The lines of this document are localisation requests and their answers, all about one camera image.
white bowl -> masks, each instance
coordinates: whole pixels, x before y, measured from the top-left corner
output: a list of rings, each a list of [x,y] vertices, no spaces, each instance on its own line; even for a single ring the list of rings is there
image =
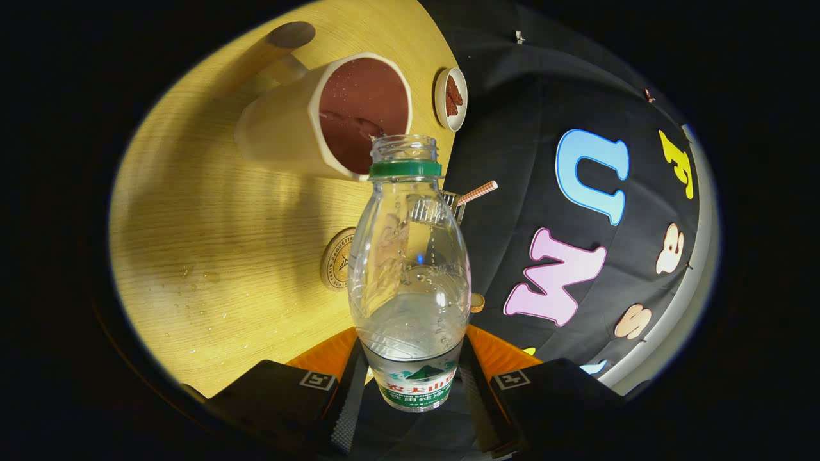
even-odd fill
[[[462,95],[463,105],[458,107],[458,114],[454,116],[447,115],[447,77],[452,76],[453,81],[458,88],[458,92]],[[439,73],[435,80],[435,114],[439,118],[439,123],[452,131],[458,131],[464,123],[464,115],[467,114],[467,82],[464,80],[464,74],[457,67],[450,67],[444,69]]]

mug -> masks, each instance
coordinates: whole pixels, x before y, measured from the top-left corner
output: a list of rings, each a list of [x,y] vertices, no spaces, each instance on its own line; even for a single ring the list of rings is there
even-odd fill
[[[260,96],[242,111],[234,138],[243,157],[277,171],[365,181],[369,136],[405,135],[411,122],[399,67],[361,52]]]

straw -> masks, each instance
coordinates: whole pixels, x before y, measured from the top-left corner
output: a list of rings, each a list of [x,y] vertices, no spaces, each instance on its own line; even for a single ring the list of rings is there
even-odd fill
[[[471,200],[478,199],[481,195],[487,194],[496,190],[499,187],[499,183],[495,181],[490,181],[485,185],[482,185],[476,190],[472,192],[467,192],[466,194],[462,195],[462,197],[458,200],[458,206],[462,206],[464,203],[467,203]]]

letter m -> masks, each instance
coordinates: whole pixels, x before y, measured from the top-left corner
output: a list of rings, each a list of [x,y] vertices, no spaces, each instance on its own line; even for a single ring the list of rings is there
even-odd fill
[[[595,251],[586,251],[553,239],[549,229],[540,228],[530,246],[530,259],[557,259],[559,262],[524,269],[524,276],[543,293],[536,293],[520,283],[512,289],[504,304],[507,315],[524,314],[548,318],[558,326],[570,321],[578,310],[578,303],[564,289],[592,280],[604,267],[607,250],[600,246]]]

wooden table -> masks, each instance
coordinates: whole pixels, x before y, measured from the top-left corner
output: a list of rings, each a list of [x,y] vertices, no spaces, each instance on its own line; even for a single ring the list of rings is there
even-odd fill
[[[396,62],[412,90],[412,132],[440,145],[437,72],[457,66],[414,0],[324,0],[248,32],[199,63],[148,114],[125,153],[112,199],[111,258],[125,311],[180,382],[210,397],[262,359],[286,362],[352,325],[346,292],[319,279],[336,232],[356,226],[369,183],[268,171],[233,141],[241,110],[273,82],[214,98],[220,72],[267,32],[307,21],[315,39],[294,52],[313,68],[357,52]]]

